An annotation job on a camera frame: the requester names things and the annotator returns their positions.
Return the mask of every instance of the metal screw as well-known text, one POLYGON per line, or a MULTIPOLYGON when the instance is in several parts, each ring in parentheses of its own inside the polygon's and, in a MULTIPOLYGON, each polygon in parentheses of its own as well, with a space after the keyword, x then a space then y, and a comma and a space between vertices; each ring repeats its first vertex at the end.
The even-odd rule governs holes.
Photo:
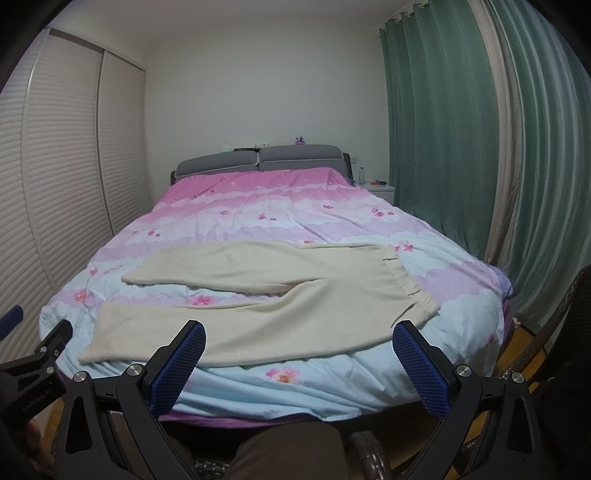
POLYGON ((136 375, 139 375, 142 370, 143 367, 140 364, 133 364, 127 367, 126 372, 130 377, 135 377, 136 375))
POLYGON ((472 375, 472 370, 467 365, 458 365, 456 372, 458 375, 460 375, 460 377, 469 377, 472 375))
POLYGON ((88 374, 84 370, 81 370, 74 375, 72 380, 76 383, 80 383, 86 380, 86 377, 88 377, 88 374))
POLYGON ((511 374, 511 379, 515 383, 523 383, 525 381, 525 377, 521 375, 519 372, 513 372, 511 374))

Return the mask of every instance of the person's leg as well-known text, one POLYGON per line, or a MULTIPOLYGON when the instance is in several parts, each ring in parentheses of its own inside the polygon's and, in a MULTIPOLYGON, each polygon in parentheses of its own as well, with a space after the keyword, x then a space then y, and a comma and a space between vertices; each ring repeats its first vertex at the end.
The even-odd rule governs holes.
POLYGON ((319 421, 266 430, 240 445, 224 480, 348 480, 339 432, 319 421))

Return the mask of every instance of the bed headboard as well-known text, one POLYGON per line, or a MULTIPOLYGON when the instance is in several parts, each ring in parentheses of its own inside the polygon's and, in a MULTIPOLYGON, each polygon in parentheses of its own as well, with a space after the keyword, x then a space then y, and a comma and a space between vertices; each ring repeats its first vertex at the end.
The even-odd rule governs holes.
POLYGON ((230 171, 299 170, 302 168, 329 167, 343 177, 352 179, 351 159, 332 145, 279 145, 252 150, 232 151, 191 158, 181 162, 170 173, 170 184, 196 174, 212 174, 230 171))
POLYGON ((232 151, 191 158, 178 164, 170 173, 170 184, 195 174, 212 174, 224 171, 257 171, 257 156, 252 150, 232 151))
POLYGON ((259 152, 259 170, 295 170, 328 167, 351 179, 351 160, 332 145, 280 145, 259 152))

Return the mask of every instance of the white nightstand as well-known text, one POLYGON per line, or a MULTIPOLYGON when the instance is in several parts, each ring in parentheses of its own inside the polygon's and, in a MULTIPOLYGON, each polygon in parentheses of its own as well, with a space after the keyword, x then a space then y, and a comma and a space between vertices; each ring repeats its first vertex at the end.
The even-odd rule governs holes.
POLYGON ((394 205, 394 192, 396 191, 396 187, 390 185, 371 185, 371 183, 364 183, 363 185, 356 183, 356 185, 373 193, 376 197, 386 200, 390 205, 394 205))

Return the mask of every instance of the pink floral duvet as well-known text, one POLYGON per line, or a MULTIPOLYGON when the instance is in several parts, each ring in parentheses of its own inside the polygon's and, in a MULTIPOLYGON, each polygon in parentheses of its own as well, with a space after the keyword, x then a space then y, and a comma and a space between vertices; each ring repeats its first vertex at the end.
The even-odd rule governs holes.
MULTIPOLYGON (((492 372, 503 337, 503 294, 495 273, 423 221, 350 187, 329 168, 196 175, 170 187, 152 212, 98 250, 43 308, 42 335, 62 318, 74 327, 57 361, 61 371, 71 377, 84 369, 102 377, 119 375, 129 363, 78 362, 105 300, 181 306, 244 299, 236 292, 121 281, 123 273, 157 249, 244 239, 393 245, 407 271, 441 303, 438 314, 422 326, 423 335, 452 362, 467 362, 480 374, 492 372)), ((330 358, 196 368, 175 411, 200 418, 311 414, 341 420, 416 398, 391 345, 384 343, 330 358)))

